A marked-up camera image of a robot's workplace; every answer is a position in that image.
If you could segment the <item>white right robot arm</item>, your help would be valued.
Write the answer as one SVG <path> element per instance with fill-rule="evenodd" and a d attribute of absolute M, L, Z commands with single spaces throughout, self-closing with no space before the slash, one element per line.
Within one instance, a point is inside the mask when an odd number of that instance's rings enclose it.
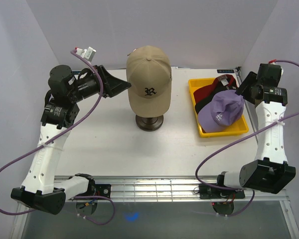
<path fill-rule="evenodd" d="M 236 91 L 254 104 L 258 119 L 258 148 L 254 161 L 239 171 L 223 171 L 217 177 L 215 192 L 228 197 L 233 189 L 245 188 L 266 193 L 279 193 L 296 175 L 288 165 L 284 148 L 284 117 L 288 103 L 287 91 L 278 87 L 282 68 L 260 64 L 258 72 L 250 72 Z"/>

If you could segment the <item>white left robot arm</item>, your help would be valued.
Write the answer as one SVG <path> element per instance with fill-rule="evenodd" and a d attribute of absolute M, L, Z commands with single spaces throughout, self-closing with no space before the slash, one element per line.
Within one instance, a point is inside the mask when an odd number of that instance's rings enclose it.
<path fill-rule="evenodd" d="M 45 97 L 41 118 L 39 150 L 29 172 L 11 198 L 31 209 L 57 215 L 65 201 L 76 196 L 92 198 L 96 193 L 91 175 L 78 173 L 55 183 L 56 168 L 63 146 L 79 113 L 77 103 L 92 95 L 114 97 L 131 87 L 129 82 L 112 76 L 104 66 L 83 69 L 78 77 L 67 65 L 58 65 L 49 73 L 50 90 Z"/>

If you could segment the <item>lavender baseball cap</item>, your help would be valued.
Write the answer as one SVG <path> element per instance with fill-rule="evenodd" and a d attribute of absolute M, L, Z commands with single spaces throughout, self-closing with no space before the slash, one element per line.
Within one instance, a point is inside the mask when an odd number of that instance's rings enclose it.
<path fill-rule="evenodd" d="M 243 114 L 244 99 L 235 90 L 224 90 L 206 97 L 210 100 L 197 114 L 206 133 L 221 132 L 235 123 Z"/>

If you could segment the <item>black NY baseball cap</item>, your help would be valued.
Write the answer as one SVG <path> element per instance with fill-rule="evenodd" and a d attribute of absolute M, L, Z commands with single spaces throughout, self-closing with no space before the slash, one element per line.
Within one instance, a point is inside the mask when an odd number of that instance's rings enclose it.
<path fill-rule="evenodd" d="M 202 99 L 195 105 L 195 111 L 198 114 L 202 108 L 204 108 L 208 103 L 210 103 L 210 100 L 208 98 Z"/>

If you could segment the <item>beige baseball cap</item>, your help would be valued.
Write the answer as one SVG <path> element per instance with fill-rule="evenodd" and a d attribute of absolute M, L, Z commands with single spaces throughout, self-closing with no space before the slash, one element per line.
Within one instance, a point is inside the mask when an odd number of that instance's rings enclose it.
<path fill-rule="evenodd" d="M 160 48 L 146 45 L 130 53 L 126 77 L 133 112 L 143 118 L 165 114 L 171 102 L 172 72 L 168 56 Z"/>

